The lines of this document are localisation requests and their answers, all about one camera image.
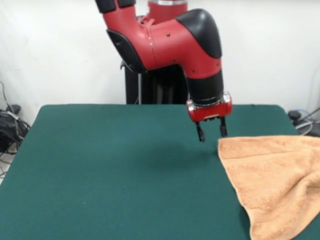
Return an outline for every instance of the orange towel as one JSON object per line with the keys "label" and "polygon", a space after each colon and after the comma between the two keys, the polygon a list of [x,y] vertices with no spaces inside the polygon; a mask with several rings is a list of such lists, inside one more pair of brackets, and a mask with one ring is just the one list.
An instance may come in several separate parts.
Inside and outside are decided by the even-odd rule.
{"label": "orange towel", "polygon": [[319,214],[320,138],[224,138],[218,154],[252,240],[291,240]]}

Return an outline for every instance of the red plastic casing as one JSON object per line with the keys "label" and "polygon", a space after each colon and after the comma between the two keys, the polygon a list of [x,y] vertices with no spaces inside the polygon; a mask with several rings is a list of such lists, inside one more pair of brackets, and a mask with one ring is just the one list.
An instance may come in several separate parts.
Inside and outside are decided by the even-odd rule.
{"label": "red plastic casing", "polygon": [[148,1],[149,13],[148,19],[154,19],[154,24],[159,24],[181,15],[188,11],[188,1],[171,0],[158,1],[158,3]]}
{"label": "red plastic casing", "polygon": [[215,105],[201,107],[194,105],[192,100],[186,103],[191,120],[194,123],[204,122],[214,118],[222,118],[232,113],[233,104],[229,93],[225,93],[224,101]]}
{"label": "red plastic casing", "polygon": [[116,10],[105,13],[104,21],[109,30],[130,40],[147,71],[179,64],[187,78],[204,79],[222,69],[221,59],[209,56],[177,20],[156,25],[143,18],[137,21],[134,6],[119,8],[115,3]]}

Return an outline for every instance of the black metal stand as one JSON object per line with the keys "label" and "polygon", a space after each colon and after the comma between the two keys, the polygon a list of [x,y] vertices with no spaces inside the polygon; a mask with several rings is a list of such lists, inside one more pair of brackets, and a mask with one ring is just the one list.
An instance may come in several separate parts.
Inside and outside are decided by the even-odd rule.
{"label": "black metal stand", "polygon": [[140,77],[124,68],[127,104],[186,104],[188,87],[180,66],[157,69]]}

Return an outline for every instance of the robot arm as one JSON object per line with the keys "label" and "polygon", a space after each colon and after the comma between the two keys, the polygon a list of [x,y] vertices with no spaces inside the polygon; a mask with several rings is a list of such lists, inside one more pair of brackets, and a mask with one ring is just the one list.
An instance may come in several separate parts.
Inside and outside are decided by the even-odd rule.
{"label": "robot arm", "polygon": [[194,9],[158,24],[136,16],[136,0],[96,0],[107,33],[127,67],[136,73],[178,64],[186,77],[191,100],[187,109],[204,142],[200,122],[221,119],[221,135],[227,135],[225,116],[232,100],[224,93],[222,50],[213,17]]}

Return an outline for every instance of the green table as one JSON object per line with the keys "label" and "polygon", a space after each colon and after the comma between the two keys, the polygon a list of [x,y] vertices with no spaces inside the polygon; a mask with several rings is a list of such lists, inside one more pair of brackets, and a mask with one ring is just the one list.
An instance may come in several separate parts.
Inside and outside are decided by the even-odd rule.
{"label": "green table", "polygon": [[[247,240],[249,219],[183,105],[43,107],[0,186],[2,240]],[[236,105],[229,135],[296,135],[278,106]],[[297,239],[319,239],[320,218]]]}

